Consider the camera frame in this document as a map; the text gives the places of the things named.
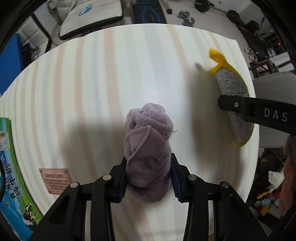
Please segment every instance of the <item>cow illustration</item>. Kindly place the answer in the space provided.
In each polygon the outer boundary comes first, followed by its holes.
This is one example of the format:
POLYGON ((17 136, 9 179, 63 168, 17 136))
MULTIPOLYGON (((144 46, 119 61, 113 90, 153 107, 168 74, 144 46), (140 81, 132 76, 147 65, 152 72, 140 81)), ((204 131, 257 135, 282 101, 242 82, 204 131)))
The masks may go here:
POLYGON ((32 208, 32 203, 30 202, 25 208, 25 212, 22 216, 22 220, 24 224, 26 224, 31 231, 34 231, 35 228, 37 227, 37 223, 34 220, 35 216, 32 215, 32 212, 33 212, 33 208, 32 208))

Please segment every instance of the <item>purple sock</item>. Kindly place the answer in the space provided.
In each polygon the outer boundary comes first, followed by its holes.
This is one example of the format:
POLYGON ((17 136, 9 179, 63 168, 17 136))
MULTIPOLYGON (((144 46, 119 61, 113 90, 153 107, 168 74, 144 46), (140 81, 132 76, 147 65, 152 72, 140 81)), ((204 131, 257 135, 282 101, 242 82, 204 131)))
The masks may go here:
POLYGON ((128 114, 126 173, 129 190, 142 201, 159 202, 169 189, 172 150, 168 139, 172 132, 173 123, 160 105, 148 103, 128 114))

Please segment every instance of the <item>black handle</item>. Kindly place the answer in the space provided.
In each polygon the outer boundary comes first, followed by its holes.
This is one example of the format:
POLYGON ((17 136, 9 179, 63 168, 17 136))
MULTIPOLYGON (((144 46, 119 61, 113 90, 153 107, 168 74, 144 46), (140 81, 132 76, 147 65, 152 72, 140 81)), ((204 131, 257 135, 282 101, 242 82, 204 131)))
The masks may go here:
POLYGON ((0 202, 1 202, 4 197, 5 189, 6 189, 5 171, 4 171, 4 167, 1 160, 0 160, 0 177, 1 177, 1 186, 0 186, 0 202))
POLYGON ((235 111, 243 120, 296 135, 296 105, 243 96, 221 95, 222 110, 235 111))

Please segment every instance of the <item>sticker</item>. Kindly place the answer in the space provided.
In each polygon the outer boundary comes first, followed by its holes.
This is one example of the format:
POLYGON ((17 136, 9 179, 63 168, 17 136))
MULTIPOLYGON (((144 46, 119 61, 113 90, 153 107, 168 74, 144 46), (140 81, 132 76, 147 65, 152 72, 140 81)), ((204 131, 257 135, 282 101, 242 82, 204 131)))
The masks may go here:
POLYGON ((68 169, 48 169, 40 168, 43 181, 50 194, 62 194, 71 183, 68 169))
POLYGON ((0 132, 0 151, 10 148, 8 134, 5 131, 0 132))

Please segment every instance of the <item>striped tablecloth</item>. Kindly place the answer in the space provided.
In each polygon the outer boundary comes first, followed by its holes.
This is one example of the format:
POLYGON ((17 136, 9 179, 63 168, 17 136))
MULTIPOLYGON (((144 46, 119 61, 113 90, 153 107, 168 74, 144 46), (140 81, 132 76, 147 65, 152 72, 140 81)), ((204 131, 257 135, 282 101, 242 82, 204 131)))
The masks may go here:
MULTIPOLYGON (((0 116, 11 119, 18 163, 41 212, 57 196, 48 193, 39 168, 68 168, 72 180, 81 184, 109 173, 123 156, 129 110, 149 102, 165 107, 173 121, 176 133, 170 145, 179 163, 207 182, 230 182, 246 200, 259 128, 255 125, 244 147, 235 144, 227 113, 217 106, 216 79, 207 72, 215 65, 208 57, 210 48, 226 56, 255 97, 237 42, 184 26, 100 30, 70 40, 29 65, 0 98, 0 116)), ((140 203, 127 193, 122 203, 112 205, 116 238, 182 240, 187 208, 172 188, 154 204, 140 203)), ((212 233, 211 206, 209 222, 212 233)))

